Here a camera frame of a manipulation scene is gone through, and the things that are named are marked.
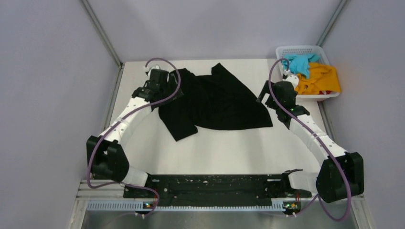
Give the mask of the black t-shirt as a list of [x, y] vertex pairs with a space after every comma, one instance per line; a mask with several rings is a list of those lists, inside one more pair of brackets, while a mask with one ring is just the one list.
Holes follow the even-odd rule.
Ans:
[[183, 96], [158, 108], [161, 121], [175, 141], [198, 133], [198, 128], [246, 130], [272, 127], [265, 106], [253, 92], [220, 63], [211, 74], [196, 76], [179, 69]]

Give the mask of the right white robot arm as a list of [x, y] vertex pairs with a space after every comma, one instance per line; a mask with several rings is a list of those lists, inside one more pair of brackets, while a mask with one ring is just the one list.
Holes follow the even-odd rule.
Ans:
[[261, 102], [265, 94], [269, 94], [265, 105], [275, 110], [278, 120], [302, 141], [320, 165], [318, 172], [302, 169], [284, 172], [281, 193], [292, 197], [299, 189], [305, 190], [318, 194], [327, 203], [363, 194], [363, 157], [345, 150], [318, 127], [310, 112], [296, 104], [297, 94], [292, 83], [267, 80], [257, 102]]

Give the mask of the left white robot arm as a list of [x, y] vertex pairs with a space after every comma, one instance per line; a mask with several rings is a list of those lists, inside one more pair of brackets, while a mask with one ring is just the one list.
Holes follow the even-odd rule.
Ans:
[[146, 71], [149, 79], [131, 95], [123, 111], [98, 136], [90, 136], [86, 142], [88, 173], [102, 176], [113, 183], [135, 186], [141, 197], [153, 192], [148, 173], [134, 168], [124, 149], [137, 127], [159, 106], [182, 96], [181, 77], [178, 69], [173, 73], [158, 65]]

